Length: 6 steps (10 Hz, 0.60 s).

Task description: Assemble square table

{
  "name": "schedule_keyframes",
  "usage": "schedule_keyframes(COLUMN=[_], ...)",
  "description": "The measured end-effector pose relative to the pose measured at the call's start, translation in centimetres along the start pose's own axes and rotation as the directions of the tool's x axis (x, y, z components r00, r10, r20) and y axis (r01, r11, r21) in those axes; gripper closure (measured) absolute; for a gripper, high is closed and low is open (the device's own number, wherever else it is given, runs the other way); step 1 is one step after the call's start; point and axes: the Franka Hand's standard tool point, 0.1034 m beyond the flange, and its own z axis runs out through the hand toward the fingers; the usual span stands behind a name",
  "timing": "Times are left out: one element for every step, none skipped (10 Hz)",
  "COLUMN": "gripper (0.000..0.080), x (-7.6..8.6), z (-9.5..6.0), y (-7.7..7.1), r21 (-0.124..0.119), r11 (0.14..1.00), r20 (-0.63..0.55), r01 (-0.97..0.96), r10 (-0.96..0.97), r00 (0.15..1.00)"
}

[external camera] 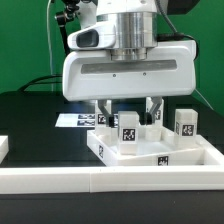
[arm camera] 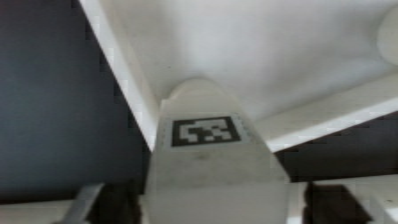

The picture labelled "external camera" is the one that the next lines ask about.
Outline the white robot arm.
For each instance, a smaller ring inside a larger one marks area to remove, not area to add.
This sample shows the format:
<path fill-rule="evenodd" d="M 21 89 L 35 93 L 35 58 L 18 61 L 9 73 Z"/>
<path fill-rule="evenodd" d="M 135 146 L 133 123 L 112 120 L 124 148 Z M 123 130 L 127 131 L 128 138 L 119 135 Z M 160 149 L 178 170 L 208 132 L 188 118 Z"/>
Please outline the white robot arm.
<path fill-rule="evenodd" d="M 150 97 L 154 115 L 164 96 L 189 95 L 196 87 L 197 42 L 177 31 L 159 35 L 156 17 L 171 0 L 98 0 L 83 4 L 81 29 L 68 36 L 63 95 L 95 100 L 106 118 L 109 100 Z"/>

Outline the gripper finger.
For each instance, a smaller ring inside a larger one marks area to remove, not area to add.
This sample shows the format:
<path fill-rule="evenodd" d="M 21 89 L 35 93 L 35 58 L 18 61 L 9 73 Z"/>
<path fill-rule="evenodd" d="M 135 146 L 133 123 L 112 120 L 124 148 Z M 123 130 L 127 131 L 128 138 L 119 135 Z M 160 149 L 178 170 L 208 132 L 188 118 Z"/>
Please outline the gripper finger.
<path fill-rule="evenodd" d="M 97 102 L 99 110 L 102 112 L 102 114 L 106 118 L 106 125 L 108 127 L 113 128 L 114 127 L 114 115 L 109 113 L 108 110 L 106 109 L 107 106 L 107 101 L 106 100 L 99 100 Z"/>
<path fill-rule="evenodd" d="M 163 99 L 161 97 L 146 98 L 144 119 L 147 125 L 161 125 L 163 120 Z"/>

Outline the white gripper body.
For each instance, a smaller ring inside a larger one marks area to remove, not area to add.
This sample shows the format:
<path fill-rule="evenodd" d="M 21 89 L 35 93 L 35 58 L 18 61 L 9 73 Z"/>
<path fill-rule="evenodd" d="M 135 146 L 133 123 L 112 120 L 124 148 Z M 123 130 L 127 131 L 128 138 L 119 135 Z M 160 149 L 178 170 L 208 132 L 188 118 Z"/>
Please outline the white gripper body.
<path fill-rule="evenodd" d="M 160 42 L 143 60 L 114 61 L 115 26 L 97 23 L 68 36 L 63 65 L 69 101 L 189 95 L 196 87 L 193 40 Z"/>

